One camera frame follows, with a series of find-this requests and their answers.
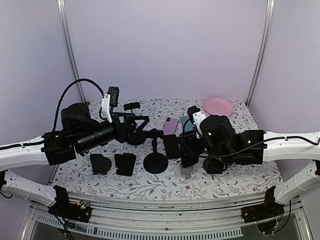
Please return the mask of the black phone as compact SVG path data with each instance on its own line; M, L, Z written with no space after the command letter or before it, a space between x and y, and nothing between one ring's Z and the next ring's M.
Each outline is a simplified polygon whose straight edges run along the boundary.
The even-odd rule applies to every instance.
M163 144L168 160L179 159L181 157L179 141L175 134L164 135Z
M181 166L183 168L193 166L199 162L199 158L194 156L189 151L182 150L180 154L181 154Z
M221 174L224 172L228 167L227 163L223 163L221 161L216 160L209 160L207 162L207 173L209 174Z

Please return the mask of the teal green phone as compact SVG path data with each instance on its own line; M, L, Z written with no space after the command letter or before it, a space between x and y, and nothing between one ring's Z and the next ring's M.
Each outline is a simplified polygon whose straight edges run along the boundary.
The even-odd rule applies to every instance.
M179 119L182 127L184 127L185 133L192 133L196 131L196 127L192 124L189 116L181 116Z

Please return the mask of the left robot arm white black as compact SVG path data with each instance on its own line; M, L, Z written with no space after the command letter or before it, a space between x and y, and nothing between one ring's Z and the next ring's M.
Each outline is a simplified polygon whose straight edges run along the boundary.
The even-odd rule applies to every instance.
M48 186L13 173L13 168L29 165L55 166L84 156L90 150L116 140L119 143L140 145L146 140L143 130L148 116L133 113L113 113L110 120L91 118L89 107L74 103L61 111L62 130L44 133L25 142L1 146L0 190L55 209L63 216L74 213L68 192L60 186Z

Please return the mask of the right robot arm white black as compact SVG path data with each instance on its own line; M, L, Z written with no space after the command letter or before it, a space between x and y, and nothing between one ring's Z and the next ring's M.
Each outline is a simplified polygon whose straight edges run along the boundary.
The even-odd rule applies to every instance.
M196 130L182 132L181 156L203 158L207 174L221 174L231 165L257 166L279 160L309 160L309 163L284 183L274 186L271 198L259 206L262 218L269 218L293 197L320 182L320 133L277 133L246 130L236 133L226 116L210 115L189 120Z

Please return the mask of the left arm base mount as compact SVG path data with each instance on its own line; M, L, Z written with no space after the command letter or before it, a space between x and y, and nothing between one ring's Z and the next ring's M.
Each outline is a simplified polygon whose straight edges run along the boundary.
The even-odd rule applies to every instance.
M56 197L54 205L48 208L49 214L82 223L89 222L93 210L89 201L80 200L77 203L71 203L65 188L55 185L53 189Z

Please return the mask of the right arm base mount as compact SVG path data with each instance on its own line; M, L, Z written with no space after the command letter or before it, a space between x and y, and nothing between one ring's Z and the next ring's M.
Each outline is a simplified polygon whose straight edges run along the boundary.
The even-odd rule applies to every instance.
M284 205L276 203L275 186L269 188L264 195L264 202L241 209L241 217L245 223L252 223L268 218L281 216L285 213Z

